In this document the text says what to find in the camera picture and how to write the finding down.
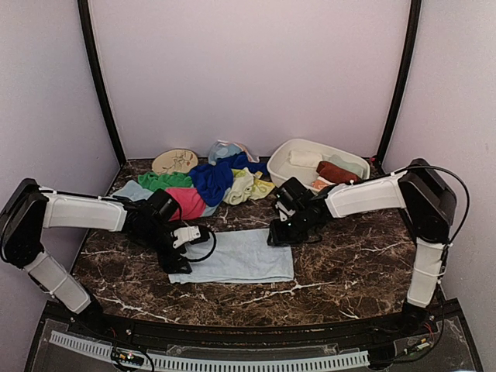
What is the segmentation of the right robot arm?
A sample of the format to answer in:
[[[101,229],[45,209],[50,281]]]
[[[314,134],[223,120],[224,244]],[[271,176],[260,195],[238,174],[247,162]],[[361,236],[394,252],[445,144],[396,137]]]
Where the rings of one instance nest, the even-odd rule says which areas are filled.
[[[427,308],[446,269],[456,211],[456,195],[434,166],[418,158],[404,169],[364,181],[333,184],[318,193],[292,177],[278,188],[274,207],[279,216],[270,223],[269,246],[307,243],[311,231],[333,219],[402,210],[409,219],[415,261],[395,328],[403,336],[412,336],[424,326]]]

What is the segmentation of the large pale blue towel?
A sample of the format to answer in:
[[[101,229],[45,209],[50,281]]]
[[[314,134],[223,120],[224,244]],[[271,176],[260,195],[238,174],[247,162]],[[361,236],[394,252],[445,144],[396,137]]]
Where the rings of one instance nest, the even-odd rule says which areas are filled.
[[[190,274],[170,274],[172,284],[265,284],[295,278],[290,246],[267,244],[268,229],[217,232],[213,254],[191,264]]]

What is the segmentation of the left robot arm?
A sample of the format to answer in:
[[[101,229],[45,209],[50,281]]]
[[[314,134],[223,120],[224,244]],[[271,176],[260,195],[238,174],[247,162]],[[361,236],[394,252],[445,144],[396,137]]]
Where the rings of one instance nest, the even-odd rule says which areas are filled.
[[[93,338],[109,332],[96,297],[46,248],[50,236],[68,230],[122,233],[156,252],[163,271],[190,273],[184,245],[201,230],[180,223],[180,205],[167,192],[148,198],[102,197],[56,191],[32,178],[20,181],[1,211],[1,258],[58,300]]]

